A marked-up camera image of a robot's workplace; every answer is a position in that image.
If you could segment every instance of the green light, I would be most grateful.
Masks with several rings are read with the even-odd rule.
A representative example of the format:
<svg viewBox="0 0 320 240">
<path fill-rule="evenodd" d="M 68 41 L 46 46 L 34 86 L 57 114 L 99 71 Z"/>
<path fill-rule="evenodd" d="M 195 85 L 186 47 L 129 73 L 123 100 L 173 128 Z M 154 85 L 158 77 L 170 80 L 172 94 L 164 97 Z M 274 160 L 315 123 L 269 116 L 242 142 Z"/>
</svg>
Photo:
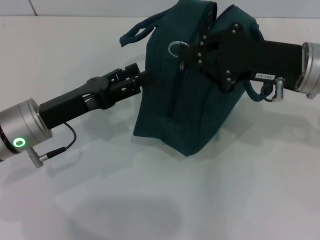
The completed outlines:
<svg viewBox="0 0 320 240">
<path fill-rule="evenodd" d="M 16 148 L 22 148 L 24 145 L 26 145 L 26 140 L 21 137 L 17 137 L 15 140 L 13 140 L 13 145 Z"/>
</svg>

